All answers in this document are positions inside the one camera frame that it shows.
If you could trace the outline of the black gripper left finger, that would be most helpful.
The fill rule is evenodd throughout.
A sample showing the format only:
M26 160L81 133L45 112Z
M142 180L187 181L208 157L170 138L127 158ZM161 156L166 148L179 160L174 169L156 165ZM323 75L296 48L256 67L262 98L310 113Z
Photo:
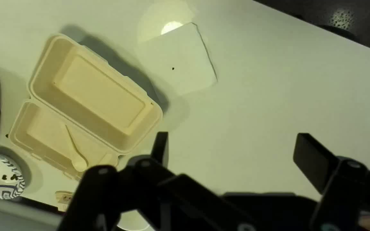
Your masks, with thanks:
M160 133L149 154L118 171L88 170L58 231L112 231L126 212L138 212L156 231L255 231L235 206L187 175L163 166L169 135Z

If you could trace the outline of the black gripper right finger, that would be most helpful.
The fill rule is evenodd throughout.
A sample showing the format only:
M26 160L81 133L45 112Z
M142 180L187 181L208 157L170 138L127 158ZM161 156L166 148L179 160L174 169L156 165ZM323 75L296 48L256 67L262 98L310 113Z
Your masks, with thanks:
M370 170L333 154L310 134L298 134L293 161L321 201L311 216L312 231L368 231L360 216L370 216Z

